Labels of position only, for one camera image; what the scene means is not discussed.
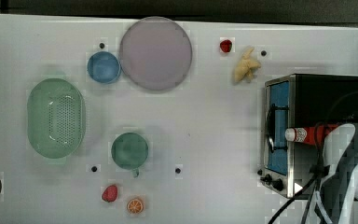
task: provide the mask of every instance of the black toaster oven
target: black toaster oven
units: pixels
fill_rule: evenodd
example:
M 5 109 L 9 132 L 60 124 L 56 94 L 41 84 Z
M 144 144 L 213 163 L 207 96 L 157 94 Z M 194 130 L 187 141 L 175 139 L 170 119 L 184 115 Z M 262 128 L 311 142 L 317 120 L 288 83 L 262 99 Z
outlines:
M 263 185 L 291 198 L 312 176 L 317 149 L 287 142 L 287 128 L 341 122 L 356 112 L 358 77 L 292 74 L 266 82 Z

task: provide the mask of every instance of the strawberry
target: strawberry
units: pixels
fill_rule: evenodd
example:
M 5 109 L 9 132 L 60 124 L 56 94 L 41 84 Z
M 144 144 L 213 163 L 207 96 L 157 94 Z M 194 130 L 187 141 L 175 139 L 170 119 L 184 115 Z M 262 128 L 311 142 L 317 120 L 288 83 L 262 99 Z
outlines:
M 117 198 L 117 187 L 116 185 L 109 186 L 104 192 L 102 196 L 103 200 L 107 203 L 112 203 Z
M 223 52 L 229 53 L 231 51 L 231 48 L 232 48 L 231 40 L 223 40 L 222 42 L 220 42 L 220 49 Z

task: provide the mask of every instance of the oven knob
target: oven knob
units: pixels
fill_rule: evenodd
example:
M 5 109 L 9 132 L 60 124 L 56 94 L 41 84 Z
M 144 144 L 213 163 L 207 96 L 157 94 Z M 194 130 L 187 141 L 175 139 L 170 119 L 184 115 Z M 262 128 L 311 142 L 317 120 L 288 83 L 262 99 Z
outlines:
M 281 179 L 277 179 L 272 181 L 272 187 L 275 188 L 278 191 L 282 191 L 283 190 L 283 182 Z
M 261 181 L 263 181 L 266 185 L 270 185 L 272 182 L 271 175 L 265 175 L 264 177 L 260 178 Z

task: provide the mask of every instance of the green colander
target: green colander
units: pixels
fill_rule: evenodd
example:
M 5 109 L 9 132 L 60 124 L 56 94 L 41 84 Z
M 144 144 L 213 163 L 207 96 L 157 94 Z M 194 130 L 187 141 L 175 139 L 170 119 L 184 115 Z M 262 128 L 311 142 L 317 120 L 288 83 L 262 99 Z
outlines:
M 50 159 L 75 151 L 86 131 L 80 91 L 69 82 L 49 78 L 37 84 L 28 98 L 28 139 L 36 152 Z

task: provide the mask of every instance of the green mug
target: green mug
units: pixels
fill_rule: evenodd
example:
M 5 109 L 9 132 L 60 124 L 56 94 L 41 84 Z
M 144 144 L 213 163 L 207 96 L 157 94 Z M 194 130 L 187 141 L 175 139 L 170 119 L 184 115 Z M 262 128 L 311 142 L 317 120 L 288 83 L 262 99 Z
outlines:
M 148 146 L 137 133 L 123 133 L 112 145 L 113 161 L 121 168 L 131 170 L 133 177 L 139 175 L 139 167 L 148 155 Z

